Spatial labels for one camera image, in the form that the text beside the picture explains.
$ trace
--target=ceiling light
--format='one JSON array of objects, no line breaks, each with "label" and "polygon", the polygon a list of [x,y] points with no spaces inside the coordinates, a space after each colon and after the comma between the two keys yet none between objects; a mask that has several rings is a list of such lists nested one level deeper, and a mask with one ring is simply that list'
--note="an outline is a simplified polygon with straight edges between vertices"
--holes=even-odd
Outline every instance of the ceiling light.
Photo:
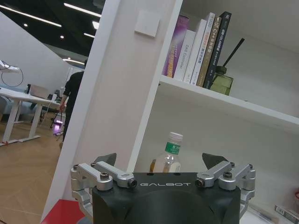
[{"label": "ceiling light", "polygon": [[87,34],[87,33],[84,33],[85,36],[90,36],[92,38],[94,38],[95,36],[91,35],[91,34]]},{"label": "ceiling light", "polygon": [[57,26],[57,27],[61,27],[61,25],[58,24],[58,23],[51,22],[51,21],[49,21],[49,20],[44,20],[44,19],[41,19],[41,18],[39,18],[39,17],[33,16],[33,15],[29,15],[29,14],[27,14],[27,13],[22,13],[22,12],[16,11],[16,10],[14,10],[14,9],[12,9],[12,8],[8,8],[8,7],[3,6],[3,5],[0,5],[0,8],[6,9],[6,10],[9,10],[9,11],[12,11],[12,12],[14,12],[14,13],[18,13],[18,14],[21,14],[21,15],[24,15],[24,16],[28,16],[28,17],[30,17],[30,18],[32,18],[32,19],[36,19],[36,20],[39,20],[39,21],[42,21],[42,22],[46,22],[46,23],[48,23],[48,24],[51,24],[51,25],[54,25],[54,26]]},{"label": "ceiling light", "polygon": [[76,9],[78,11],[81,11],[83,13],[87,13],[87,14],[90,14],[90,15],[94,15],[94,16],[97,16],[97,17],[101,17],[102,15],[101,14],[98,14],[98,13],[94,13],[92,11],[89,11],[89,10],[86,10],[86,9],[83,9],[83,8],[80,8],[80,7],[77,7],[77,6],[73,6],[73,5],[70,5],[68,3],[64,3],[64,5],[66,7],[69,7],[69,8],[72,8],[72,9]]},{"label": "ceiling light", "polygon": [[99,25],[100,25],[99,22],[93,21],[93,27],[94,27],[95,29],[98,29],[98,28],[99,28]]},{"label": "ceiling light", "polygon": [[82,65],[84,65],[83,62],[78,62],[78,61],[71,60],[71,59],[66,59],[66,58],[64,58],[64,59],[62,59],[62,60],[65,61],[65,62],[74,62],[74,63],[78,63],[78,64],[82,64]]}]

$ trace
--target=black book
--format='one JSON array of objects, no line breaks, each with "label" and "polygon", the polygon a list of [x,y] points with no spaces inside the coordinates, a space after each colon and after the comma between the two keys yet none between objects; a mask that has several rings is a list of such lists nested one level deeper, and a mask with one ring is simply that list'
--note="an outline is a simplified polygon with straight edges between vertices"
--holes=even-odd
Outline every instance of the black book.
[{"label": "black book", "polygon": [[222,18],[221,25],[219,27],[219,32],[216,38],[215,46],[212,52],[212,57],[209,63],[209,67],[207,69],[206,78],[203,87],[206,89],[210,89],[213,84],[214,73],[216,71],[216,67],[218,64],[218,60],[220,57],[220,53],[223,47],[224,38],[226,36],[228,25],[230,22],[232,14],[229,12],[224,12],[220,15]]}]

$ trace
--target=purple book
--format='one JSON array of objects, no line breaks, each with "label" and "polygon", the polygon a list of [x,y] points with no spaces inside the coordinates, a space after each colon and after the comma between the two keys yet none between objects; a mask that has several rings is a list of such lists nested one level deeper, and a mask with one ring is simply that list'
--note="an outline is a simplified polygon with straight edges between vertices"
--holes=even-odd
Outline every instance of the purple book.
[{"label": "purple book", "polygon": [[178,57],[181,53],[183,41],[188,28],[189,18],[178,16],[178,21],[173,32],[167,58],[162,74],[168,77],[173,77],[178,64]]}]

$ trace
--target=green bottle label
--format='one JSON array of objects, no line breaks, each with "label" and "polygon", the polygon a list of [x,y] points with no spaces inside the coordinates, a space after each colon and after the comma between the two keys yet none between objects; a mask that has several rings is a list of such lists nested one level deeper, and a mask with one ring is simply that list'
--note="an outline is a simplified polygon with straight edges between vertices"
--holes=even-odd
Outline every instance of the green bottle label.
[{"label": "green bottle label", "polygon": [[180,148],[181,148],[181,146],[179,146],[179,145],[167,142],[165,151],[168,153],[171,153],[171,154],[178,155]]}]

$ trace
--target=white desk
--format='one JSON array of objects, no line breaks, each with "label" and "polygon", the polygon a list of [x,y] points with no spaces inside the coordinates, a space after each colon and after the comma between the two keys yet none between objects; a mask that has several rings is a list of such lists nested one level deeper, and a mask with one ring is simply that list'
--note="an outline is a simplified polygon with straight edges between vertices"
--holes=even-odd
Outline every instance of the white desk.
[{"label": "white desk", "polygon": [[[40,135],[35,135],[35,133],[36,133],[36,127],[38,124],[38,120],[39,120],[43,105],[49,106],[50,104],[57,104],[56,102],[53,102],[51,100],[34,97],[34,96],[31,96],[31,95],[23,93],[23,92],[16,92],[13,90],[5,89],[3,87],[1,87],[1,89],[0,89],[0,96],[5,96],[7,98],[14,100],[14,104],[11,109],[11,112],[10,112],[10,115],[8,118],[8,122],[7,122],[7,125],[5,128],[5,132],[4,132],[4,135],[2,138],[2,143],[0,143],[0,146],[11,144],[11,143],[14,143],[17,141],[24,142],[24,141],[28,141],[31,139],[39,138]],[[18,112],[18,107],[19,107],[20,101],[28,101],[28,102],[36,103],[37,104],[36,112],[34,114],[34,118],[32,121],[32,125],[31,125],[31,129],[30,129],[28,138],[19,139],[19,140],[10,140],[11,131],[14,127],[14,121],[15,121],[15,118],[16,118],[16,115]]]}]

